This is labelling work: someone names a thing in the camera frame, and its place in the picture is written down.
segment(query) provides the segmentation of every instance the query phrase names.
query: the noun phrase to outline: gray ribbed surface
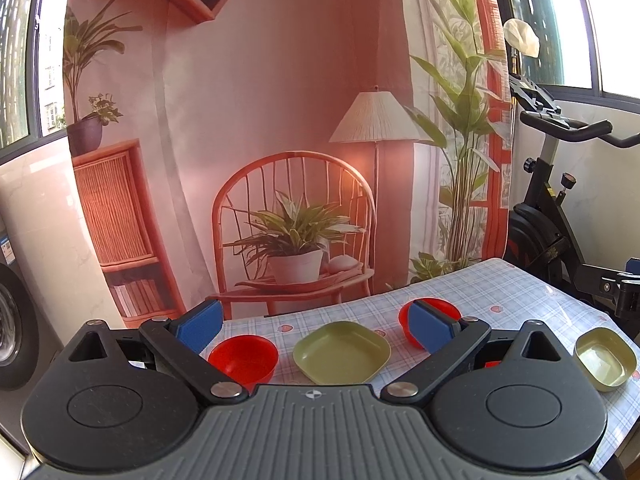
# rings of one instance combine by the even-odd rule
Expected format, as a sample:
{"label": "gray ribbed surface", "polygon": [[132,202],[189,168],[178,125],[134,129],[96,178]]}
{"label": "gray ribbed surface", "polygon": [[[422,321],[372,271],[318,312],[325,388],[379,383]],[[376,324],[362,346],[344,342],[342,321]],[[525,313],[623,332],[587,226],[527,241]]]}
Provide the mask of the gray ribbed surface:
{"label": "gray ribbed surface", "polygon": [[[321,392],[317,399],[305,394]],[[90,476],[41,466],[30,480]],[[162,460],[95,480],[506,480],[463,462],[417,410],[389,406],[368,386],[261,386],[239,406],[210,408]],[[584,465],[536,480],[595,480]]]}

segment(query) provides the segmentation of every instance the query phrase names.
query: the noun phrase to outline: chair leg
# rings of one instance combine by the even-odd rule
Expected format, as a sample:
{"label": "chair leg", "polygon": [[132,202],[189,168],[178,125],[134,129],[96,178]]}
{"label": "chair leg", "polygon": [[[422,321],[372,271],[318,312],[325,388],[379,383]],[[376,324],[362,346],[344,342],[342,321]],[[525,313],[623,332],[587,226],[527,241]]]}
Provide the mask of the chair leg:
{"label": "chair leg", "polygon": [[269,316],[276,315],[276,304],[273,301],[267,301],[267,314]]}
{"label": "chair leg", "polygon": [[365,280],[362,282],[362,293],[365,296],[371,295],[371,289],[369,288],[369,280]]}
{"label": "chair leg", "polygon": [[225,321],[232,319],[231,317],[231,302],[229,301],[221,301],[222,303],[222,319]]}

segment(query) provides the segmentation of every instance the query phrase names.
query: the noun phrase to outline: chair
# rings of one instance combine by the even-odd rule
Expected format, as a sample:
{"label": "chair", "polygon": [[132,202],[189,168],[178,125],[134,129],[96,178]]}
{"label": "chair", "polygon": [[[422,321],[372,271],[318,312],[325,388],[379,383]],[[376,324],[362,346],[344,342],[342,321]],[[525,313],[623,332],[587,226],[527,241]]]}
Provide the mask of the chair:
{"label": "chair", "polygon": [[[362,273],[314,292],[287,294],[265,292],[249,286],[235,285],[266,275],[266,265],[252,262],[238,248],[224,247],[256,232],[248,224],[249,211],[276,211],[276,190],[287,193],[306,205],[339,203],[351,223],[364,229],[347,234],[345,244],[331,244],[330,256],[348,254],[362,264]],[[216,196],[212,209],[213,249],[216,261],[218,290],[210,299],[220,300],[224,318],[231,319],[231,304],[266,303],[270,316],[275,314],[277,301],[308,301],[329,297],[342,302],[345,288],[358,285],[364,296],[370,296],[369,280],[374,270],[369,268],[370,234],[376,218],[371,188],[352,166],[330,155],[316,152],[283,152],[266,156],[237,171],[226,181]]]}

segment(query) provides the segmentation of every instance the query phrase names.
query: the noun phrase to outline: sticker label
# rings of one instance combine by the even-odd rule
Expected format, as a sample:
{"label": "sticker label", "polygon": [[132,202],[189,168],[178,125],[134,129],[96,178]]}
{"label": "sticker label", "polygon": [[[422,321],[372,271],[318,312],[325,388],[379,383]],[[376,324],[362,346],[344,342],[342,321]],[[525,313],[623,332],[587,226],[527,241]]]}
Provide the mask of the sticker label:
{"label": "sticker label", "polygon": [[5,236],[2,240],[0,240],[0,248],[2,248],[2,254],[4,254],[6,264],[11,265],[15,261],[15,254],[14,250],[11,248],[9,237]]}

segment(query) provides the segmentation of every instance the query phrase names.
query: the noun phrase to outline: red bowl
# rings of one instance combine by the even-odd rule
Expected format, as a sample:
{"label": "red bowl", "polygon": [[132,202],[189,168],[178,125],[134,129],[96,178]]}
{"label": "red bowl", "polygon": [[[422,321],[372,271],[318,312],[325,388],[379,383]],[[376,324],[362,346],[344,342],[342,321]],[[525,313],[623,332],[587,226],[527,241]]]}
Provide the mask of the red bowl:
{"label": "red bowl", "polygon": [[[417,299],[426,301],[431,306],[441,311],[443,314],[446,314],[450,318],[453,318],[455,321],[459,321],[460,318],[462,317],[462,314],[460,314],[460,311],[456,309],[452,304],[450,304],[449,301],[439,300],[438,298],[417,298]],[[404,336],[407,338],[407,341],[411,343],[412,346],[415,346],[416,348],[424,350],[424,348],[422,348],[422,345],[418,343],[417,339],[411,335],[411,332],[409,332],[409,306],[414,301],[415,300],[411,300],[409,303],[406,303],[402,306],[402,308],[400,309],[400,312],[398,312],[398,322],[402,326],[402,330],[404,331]]]}
{"label": "red bowl", "polygon": [[256,384],[268,383],[273,377],[278,349],[258,335],[237,335],[217,345],[207,361],[253,392]]}

